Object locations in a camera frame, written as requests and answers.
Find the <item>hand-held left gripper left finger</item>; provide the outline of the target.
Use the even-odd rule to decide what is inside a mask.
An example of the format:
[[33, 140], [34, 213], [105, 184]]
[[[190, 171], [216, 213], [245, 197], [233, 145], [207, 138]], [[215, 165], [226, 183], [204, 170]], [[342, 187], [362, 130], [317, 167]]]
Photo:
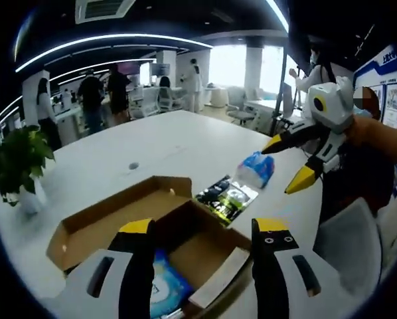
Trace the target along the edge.
[[62, 318], [150, 318], [155, 222], [132, 221], [119, 229], [67, 277], [58, 295]]

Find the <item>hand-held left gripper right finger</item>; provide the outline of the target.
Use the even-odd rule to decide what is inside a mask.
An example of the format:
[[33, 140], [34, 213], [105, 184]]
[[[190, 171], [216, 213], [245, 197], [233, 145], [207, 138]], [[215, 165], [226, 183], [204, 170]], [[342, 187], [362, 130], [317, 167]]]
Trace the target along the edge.
[[252, 220], [252, 259], [258, 318], [345, 318], [350, 312], [339, 273], [300, 247], [281, 220]]

